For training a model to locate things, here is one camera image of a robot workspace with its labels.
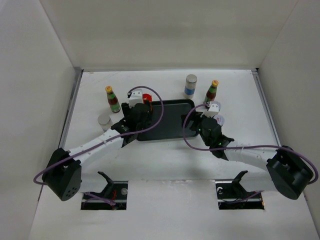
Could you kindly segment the red-lid chili jar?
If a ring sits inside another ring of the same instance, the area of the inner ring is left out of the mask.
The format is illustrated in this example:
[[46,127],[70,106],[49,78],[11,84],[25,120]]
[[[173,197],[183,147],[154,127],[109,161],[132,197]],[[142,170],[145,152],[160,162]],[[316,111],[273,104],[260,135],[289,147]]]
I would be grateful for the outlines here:
[[144,104],[151,104],[153,99],[152,96],[148,93],[143,93],[142,94],[142,101]]

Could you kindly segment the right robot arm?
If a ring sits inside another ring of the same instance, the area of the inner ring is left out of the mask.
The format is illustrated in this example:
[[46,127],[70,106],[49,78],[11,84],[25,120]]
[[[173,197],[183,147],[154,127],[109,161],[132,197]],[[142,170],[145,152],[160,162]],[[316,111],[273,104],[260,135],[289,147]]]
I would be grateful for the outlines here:
[[191,130],[200,134],[206,148],[216,158],[250,165],[261,170],[250,173],[242,170],[226,184],[238,198],[258,191],[278,191],[288,199],[296,200],[307,185],[318,180],[312,163],[288,146],[245,145],[222,133],[222,127],[212,117],[194,111],[182,115],[182,127],[192,121]]

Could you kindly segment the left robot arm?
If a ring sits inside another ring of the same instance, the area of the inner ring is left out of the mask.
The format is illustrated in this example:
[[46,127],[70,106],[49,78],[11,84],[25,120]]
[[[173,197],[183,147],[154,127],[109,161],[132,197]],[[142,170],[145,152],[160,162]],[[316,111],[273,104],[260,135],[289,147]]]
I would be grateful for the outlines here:
[[137,139],[152,121],[152,103],[136,103],[124,107],[124,118],[115,123],[101,136],[79,147],[55,150],[42,174],[45,183],[61,201],[67,201],[80,191],[82,167],[111,154]]

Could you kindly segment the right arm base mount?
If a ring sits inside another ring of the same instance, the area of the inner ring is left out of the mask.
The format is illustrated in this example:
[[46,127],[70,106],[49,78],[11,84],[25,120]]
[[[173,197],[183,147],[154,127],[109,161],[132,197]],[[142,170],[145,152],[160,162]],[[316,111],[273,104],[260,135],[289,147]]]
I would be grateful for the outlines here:
[[219,210],[264,210],[262,191],[247,191],[241,180],[248,171],[241,171],[233,179],[215,181]]

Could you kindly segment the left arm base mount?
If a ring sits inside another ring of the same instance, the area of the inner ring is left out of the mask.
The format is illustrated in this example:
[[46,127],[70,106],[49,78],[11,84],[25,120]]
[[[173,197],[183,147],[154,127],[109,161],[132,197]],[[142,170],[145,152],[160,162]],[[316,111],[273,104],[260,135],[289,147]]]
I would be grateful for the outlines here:
[[127,209],[128,181],[113,181],[102,171],[97,172],[105,180],[101,191],[90,191],[82,196],[81,210],[123,211]]

